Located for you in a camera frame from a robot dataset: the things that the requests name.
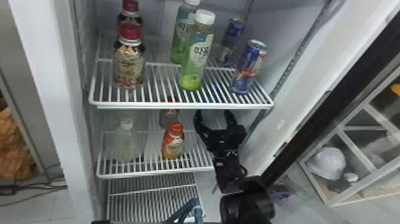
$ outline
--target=red bull can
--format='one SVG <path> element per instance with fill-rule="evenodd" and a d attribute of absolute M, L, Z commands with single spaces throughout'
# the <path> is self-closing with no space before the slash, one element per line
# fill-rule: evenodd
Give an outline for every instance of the red bull can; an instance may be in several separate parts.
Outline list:
<path fill-rule="evenodd" d="M 233 63 L 233 54 L 238 48 L 240 36 L 245 30 L 245 23 L 239 18 L 230 18 L 228 28 L 222 39 L 220 52 L 217 61 L 223 66 L 229 66 Z"/>
<path fill-rule="evenodd" d="M 248 93 L 266 54 L 267 46 L 261 41 L 250 40 L 247 42 L 245 51 L 237 64 L 237 76 L 232 80 L 232 92 Z"/>

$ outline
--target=white bottle cap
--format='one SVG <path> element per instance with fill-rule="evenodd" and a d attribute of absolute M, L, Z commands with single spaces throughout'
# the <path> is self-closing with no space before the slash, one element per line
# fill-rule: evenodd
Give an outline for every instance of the white bottle cap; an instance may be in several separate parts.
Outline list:
<path fill-rule="evenodd" d="M 123 118 L 121 120 L 121 127 L 124 130 L 130 130 L 133 127 L 133 121 L 130 118 Z"/>
<path fill-rule="evenodd" d="M 201 0 L 185 0 L 185 3 L 189 5 L 199 5 Z"/>
<path fill-rule="evenodd" d="M 206 25 L 212 25 L 215 21 L 215 14 L 208 10 L 197 10 L 196 21 Z"/>

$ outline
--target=red bottle cap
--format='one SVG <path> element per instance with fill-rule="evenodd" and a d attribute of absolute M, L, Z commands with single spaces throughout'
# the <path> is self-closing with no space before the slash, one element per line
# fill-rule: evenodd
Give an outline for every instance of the red bottle cap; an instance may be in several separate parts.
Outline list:
<path fill-rule="evenodd" d="M 137 12 L 139 10 L 139 3 L 135 0 L 124 0 L 122 8 L 128 12 Z"/>
<path fill-rule="evenodd" d="M 140 27 L 134 23 L 123 23 L 120 36 L 129 40 L 140 39 Z"/>

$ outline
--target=bottle cap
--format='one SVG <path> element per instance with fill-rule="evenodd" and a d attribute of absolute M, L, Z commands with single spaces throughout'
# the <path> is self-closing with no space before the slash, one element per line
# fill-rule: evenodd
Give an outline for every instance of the bottle cap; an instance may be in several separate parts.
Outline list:
<path fill-rule="evenodd" d="M 121 127 L 124 130 L 130 130 L 133 127 L 133 121 L 130 118 L 123 118 L 121 120 Z"/>
<path fill-rule="evenodd" d="M 200 0 L 185 0 L 185 3 L 187 3 L 189 5 L 199 5 Z"/>
<path fill-rule="evenodd" d="M 215 22 L 215 14 L 208 10 L 197 10 L 196 21 L 206 25 L 212 25 Z"/>
<path fill-rule="evenodd" d="M 120 36 L 129 40 L 140 39 L 140 27 L 134 23 L 122 23 Z"/>
<path fill-rule="evenodd" d="M 122 9 L 128 12 L 137 12 L 139 10 L 139 3 L 135 0 L 123 0 Z"/>
<path fill-rule="evenodd" d="M 177 134 L 177 133 L 180 133 L 180 132 L 182 132 L 182 131 L 183 131 L 183 125 L 182 125 L 181 123 L 179 123 L 179 122 L 173 122 L 173 123 L 171 124 L 171 132 L 172 132 L 172 133 Z"/>

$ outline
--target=plastic bottle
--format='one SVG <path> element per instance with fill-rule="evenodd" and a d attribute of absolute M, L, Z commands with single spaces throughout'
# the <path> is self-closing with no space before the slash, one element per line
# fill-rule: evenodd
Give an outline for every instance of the plastic bottle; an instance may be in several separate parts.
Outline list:
<path fill-rule="evenodd" d="M 170 56 L 173 63 L 182 63 L 189 26 L 195 23 L 195 13 L 199 4 L 200 0 L 184 0 L 178 9 Z"/>
<path fill-rule="evenodd" d="M 122 23 L 135 23 L 143 29 L 143 18 L 139 15 L 139 3 L 136 0 L 123 0 L 122 12 L 117 17 L 117 38 L 120 35 Z"/>
<path fill-rule="evenodd" d="M 161 154 L 166 159 L 178 158 L 185 150 L 185 134 L 183 125 L 174 122 L 171 127 L 165 131 L 162 139 Z"/>
<path fill-rule="evenodd" d="M 140 146 L 138 131 L 133 127 L 132 119 L 123 118 L 115 133 L 114 158 L 127 163 L 139 157 L 141 152 L 143 152 L 143 147 Z"/>
<path fill-rule="evenodd" d="M 186 50 L 180 71 L 179 85 L 188 90 L 201 86 L 204 66 L 211 51 L 215 14 L 208 10 L 197 10 L 196 21 L 190 27 Z"/>
<path fill-rule="evenodd" d="M 136 88 L 143 84 L 144 53 L 140 40 L 140 27 L 133 23 L 121 25 L 120 38 L 114 43 L 114 81 L 124 88 Z"/>
<path fill-rule="evenodd" d="M 168 102 L 173 102 L 172 97 L 168 97 Z M 173 122 L 178 122 L 180 110 L 170 109 L 170 110 L 160 110 L 160 116 L 158 124 L 162 129 L 168 129 Z"/>

